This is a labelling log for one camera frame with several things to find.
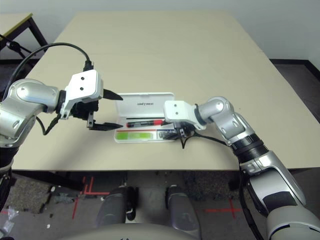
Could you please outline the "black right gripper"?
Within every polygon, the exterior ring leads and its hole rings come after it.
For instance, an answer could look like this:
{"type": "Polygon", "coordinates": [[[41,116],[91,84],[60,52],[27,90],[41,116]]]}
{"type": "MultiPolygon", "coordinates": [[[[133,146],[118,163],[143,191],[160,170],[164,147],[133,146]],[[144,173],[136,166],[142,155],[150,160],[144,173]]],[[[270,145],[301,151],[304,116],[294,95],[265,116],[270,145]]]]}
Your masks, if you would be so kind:
{"type": "Polygon", "coordinates": [[[188,138],[193,135],[193,132],[195,131],[195,127],[193,124],[180,121],[175,123],[163,123],[161,125],[162,130],[174,130],[175,132],[166,132],[163,135],[164,140],[177,140],[179,138],[188,138]]]}

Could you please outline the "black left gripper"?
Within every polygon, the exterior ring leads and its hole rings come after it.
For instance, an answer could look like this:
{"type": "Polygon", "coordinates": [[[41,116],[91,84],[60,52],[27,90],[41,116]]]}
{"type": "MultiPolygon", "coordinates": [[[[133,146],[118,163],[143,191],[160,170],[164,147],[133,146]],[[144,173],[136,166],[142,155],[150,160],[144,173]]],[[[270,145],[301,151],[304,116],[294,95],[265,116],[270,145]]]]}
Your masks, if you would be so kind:
{"type": "MultiPolygon", "coordinates": [[[[122,101],[123,98],[117,93],[104,89],[103,90],[103,98],[114,101],[122,101]]],[[[123,125],[117,123],[109,123],[105,122],[102,124],[95,123],[94,121],[94,112],[99,110],[99,102],[92,101],[88,103],[78,102],[75,103],[72,107],[72,116],[74,118],[78,118],[84,121],[87,121],[87,127],[93,131],[112,131],[116,129],[120,129],[123,125]]]]}

